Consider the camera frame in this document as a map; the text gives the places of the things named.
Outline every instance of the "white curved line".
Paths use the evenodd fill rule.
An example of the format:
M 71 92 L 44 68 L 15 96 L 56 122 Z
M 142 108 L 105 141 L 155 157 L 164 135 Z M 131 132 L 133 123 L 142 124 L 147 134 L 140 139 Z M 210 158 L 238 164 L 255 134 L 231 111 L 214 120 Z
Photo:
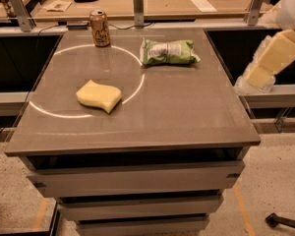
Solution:
M 62 52 L 74 50 L 74 49 L 77 49 L 77 48 L 84 48 L 84 47 L 90 47 L 90 46 L 94 46 L 94 45 L 93 44 L 84 44 L 84 45 L 78 45 L 78 46 L 74 46 L 74 47 L 69 47 L 69 48 L 63 49 L 61 51 L 55 52 L 54 55 L 58 55 L 58 54 L 61 54 Z M 129 55 L 131 55 L 133 58 L 135 58 L 138 61 L 138 63 L 140 64 L 140 66 L 142 66 L 141 60 L 135 54 L 133 54 L 132 52 L 130 52 L 130 51 L 124 49 L 124 48 L 117 47 L 115 45 L 111 45 L 111 47 L 128 53 Z M 145 81 L 145 75 L 142 75 L 141 76 L 140 84 L 137 87 L 137 89 L 127 99 L 123 100 L 122 101 L 122 104 L 126 104 L 129 100 L 131 100 L 134 96 L 136 96 L 136 94 L 140 91 L 142 85 L 144 84 L 144 81 Z M 31 101 L 29 102 L 29 105 L 32 106 L 37 111 L 39 111 L 39 112 L 41 112 L 43 114 L 52 116 L 52 117 L 65 118 L 65 119 L 78 119 L 78 118 L 89 118 L 89 117 L 92 116 L 92 115 L 62 115 L 62 114 L 54 114 L 54 113 L 48 112 L 48 111 L 46 111 L 46 110 L 44 110 L 44 109 L 36 106 Z

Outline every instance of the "brown can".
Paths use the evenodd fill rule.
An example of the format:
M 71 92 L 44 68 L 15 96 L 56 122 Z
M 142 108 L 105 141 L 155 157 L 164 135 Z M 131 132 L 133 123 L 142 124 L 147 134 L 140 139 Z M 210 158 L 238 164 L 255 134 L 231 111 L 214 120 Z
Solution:
M 89 14 L 92 39 L 99 47 L 110 44 L 107 15 L 102 10 L 93 10 Z

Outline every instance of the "orange line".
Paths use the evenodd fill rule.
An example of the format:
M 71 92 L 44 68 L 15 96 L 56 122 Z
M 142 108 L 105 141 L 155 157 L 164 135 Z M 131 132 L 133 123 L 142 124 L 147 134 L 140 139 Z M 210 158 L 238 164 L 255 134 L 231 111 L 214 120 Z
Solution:
M 33 232 L 39 231 L 43 217 L 45 216 L 45 213 L 46 213 L 47 205 L 48 205 L 48 199 L 42 198 L 40 201 L 38 212 L 36 214 L 35 221 L 32 225 Z
M 238 186 L 237 182 L 235 183 L 235 185 L 233 187 L 233 191 L 235 193 L 235 197 L 236 197 L 239 209 L 242 212 L 244 222 L 245 222 L 245 225 L 246 225 L 246 229 L 248 231 L 248 235 L 249 236 L 256 236 L 255 230 L 254 230 L 253 225 L 252 225 L 252 223 L 250 221 L 250 218 L 249 218 L 248 212 L 246 210 L 245 203 L 244 203 L 244 200 L 243 200 L 243 197 L 242 197 L 242 194 L 240 192 L 240 189 L 239 189 L 239 186 Z

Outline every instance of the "black metal foot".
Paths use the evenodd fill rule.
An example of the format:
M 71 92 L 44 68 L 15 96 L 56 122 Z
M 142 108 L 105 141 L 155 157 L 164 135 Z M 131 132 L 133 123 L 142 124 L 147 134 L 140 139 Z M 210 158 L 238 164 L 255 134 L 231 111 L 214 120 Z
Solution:
M 295 220 L 285 218 L 285 217 L 280 217 L 280 216 L 276 215 L 275 213 L 272 213 L 271 215 L 269 215 L 265 219 L 265 222 L 271 228 L 274 228 L 278 224 L 283 224 L 283 225 L 295 228 Z

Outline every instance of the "green chip bag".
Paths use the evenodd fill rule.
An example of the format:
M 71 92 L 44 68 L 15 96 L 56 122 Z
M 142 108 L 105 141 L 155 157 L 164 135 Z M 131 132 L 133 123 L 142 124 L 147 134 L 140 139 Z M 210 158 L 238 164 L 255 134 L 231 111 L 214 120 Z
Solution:
M 144 39 L 140 50 L 140 60 L 145 65 L 182 64 L 200 61 L 194 50 L 193 40 L 156 42 Z

